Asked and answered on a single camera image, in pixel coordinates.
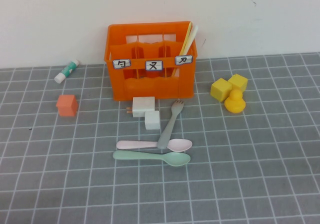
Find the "yellow rubber duck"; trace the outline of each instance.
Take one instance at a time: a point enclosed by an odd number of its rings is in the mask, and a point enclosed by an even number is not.
[[[230,96],[224,101],[225,108],[231,113],[240,113],[246,107],[246,102],[243,100],[242,91],[234,89],[230,92]]]

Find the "orange cube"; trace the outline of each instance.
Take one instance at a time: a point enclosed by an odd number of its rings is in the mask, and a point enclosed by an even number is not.
[[[74,117],[78,110],[75,95],[60,95],[55,106],[61,117]]]

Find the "gray fork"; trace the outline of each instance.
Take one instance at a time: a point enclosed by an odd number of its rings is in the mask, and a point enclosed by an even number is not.
[[[164,131],[161,133],[161,136],[156,144],[156,146],[159,149],[167,148],[177,116],[179,115],[179,113],[182,111],[183,108],[184,108],[184,102],[182,100],[176,100],[173,103],[171,107],[172,116],[168,124],[166,125]]]

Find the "white cube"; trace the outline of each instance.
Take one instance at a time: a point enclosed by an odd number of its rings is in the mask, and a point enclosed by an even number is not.
[[[134,118],[143,118],[147,111],[155,110],[155,97],[134,97],[132,104],[132,115]]]
[[[147,130],[160,130],[160,112],[158,110],[146,111],[144,124]]]

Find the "yellow cube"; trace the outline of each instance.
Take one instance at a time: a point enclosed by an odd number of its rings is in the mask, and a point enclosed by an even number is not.
[[[232,89],[240,89],[244,92],[247,88],[248,79],[242,75],[234,74],[228,82],[232,84]]]
[[[219,102],[223,102],[229,96],[231,90],[232,84],[220,78],[211,85],[210,95]]]

